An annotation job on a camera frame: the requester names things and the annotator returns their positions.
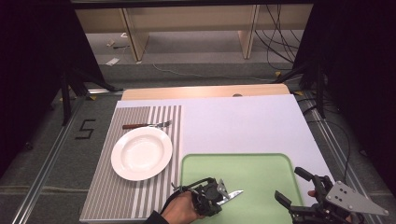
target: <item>sleeve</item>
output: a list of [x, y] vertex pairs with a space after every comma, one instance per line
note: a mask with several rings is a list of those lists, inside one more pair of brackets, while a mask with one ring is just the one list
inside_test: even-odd
[[144, 224], [169, 224], [158, 212], [153, 211]]

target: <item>white table surface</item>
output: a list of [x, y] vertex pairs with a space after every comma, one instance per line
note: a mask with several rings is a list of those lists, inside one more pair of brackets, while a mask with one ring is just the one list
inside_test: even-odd
[[[191, 153], [283, 153], [293, 167], [332, 175], [293, 95], [119, 101], [117, 107], [182, 105], [182, 156]], [[305, 205], [312, 182], [296, 176]]]

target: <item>small knife blade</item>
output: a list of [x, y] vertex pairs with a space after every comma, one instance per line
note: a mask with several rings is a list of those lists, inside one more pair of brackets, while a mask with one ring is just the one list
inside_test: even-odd
[[240, 190], [236, 190], [234, 192], [229, 193], [228, 195], [229, 195], [230, 199], [223, 197], [223, 200], [218, 202], [218, 205], [223, 205], [223, 204], [229, 202], [230, 200], [232, 200], [233, 198], [235, 198], [236, 196], [238, 196], [239, 194], [241, 194], [243, 192], [244, 191], [240, 189]]

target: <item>silver bracket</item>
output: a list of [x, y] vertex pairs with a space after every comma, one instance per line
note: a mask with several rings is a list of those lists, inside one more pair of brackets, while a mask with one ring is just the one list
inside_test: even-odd
[[219, 180], [217, 190], [222, 196], [230, 199], [230, 195], [228, 195], [227, 189], [225, 188], [224, 181], [222, 179]]
[[367, 213], [388, 216], [389, 211], [359, 194], [356, 190], [337, 181], [326, 196], [329, 203], [346, 209], [349, 212]]

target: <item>green cutting board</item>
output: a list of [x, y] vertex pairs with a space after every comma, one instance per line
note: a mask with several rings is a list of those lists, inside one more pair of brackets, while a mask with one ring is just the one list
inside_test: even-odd
[[275, 199], [278, 190], [303, 205], [290, 159], [283, 154], [191, 154], [183, 158], [181, 184], [214, 177], [223, 179], [228, 192], [244, 192], [222, 206], [213, 217], [198, 223], [290, 224], [288, 210]]

